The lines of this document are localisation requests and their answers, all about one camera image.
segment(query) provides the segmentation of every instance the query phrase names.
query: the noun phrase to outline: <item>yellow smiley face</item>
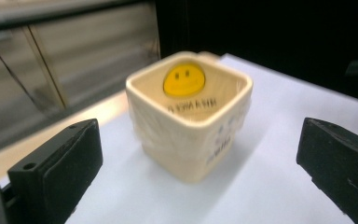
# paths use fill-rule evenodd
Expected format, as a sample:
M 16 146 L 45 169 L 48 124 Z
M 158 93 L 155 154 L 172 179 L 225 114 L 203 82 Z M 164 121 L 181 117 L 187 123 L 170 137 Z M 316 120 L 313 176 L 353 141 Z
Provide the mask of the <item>yellow smiley face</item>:
M 170 96 L 188 96 L 205 86 L 205 74 L 195 63 L 181 63 L 171 69 L 164 79 L 164 92 Z

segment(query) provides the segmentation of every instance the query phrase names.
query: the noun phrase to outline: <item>white table surface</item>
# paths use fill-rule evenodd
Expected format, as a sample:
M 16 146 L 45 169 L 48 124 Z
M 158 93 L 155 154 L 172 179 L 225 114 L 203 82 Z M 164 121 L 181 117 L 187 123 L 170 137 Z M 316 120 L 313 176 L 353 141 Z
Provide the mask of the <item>white table surface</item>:
M 128 112 L 101 126 L 103 167 L 67 223 L 352 223 L 296 164 L 305 117 L 358 134 L 358 100 L 226 55 L 254 80 L 232 149 L 199 184 L 142 151 Z

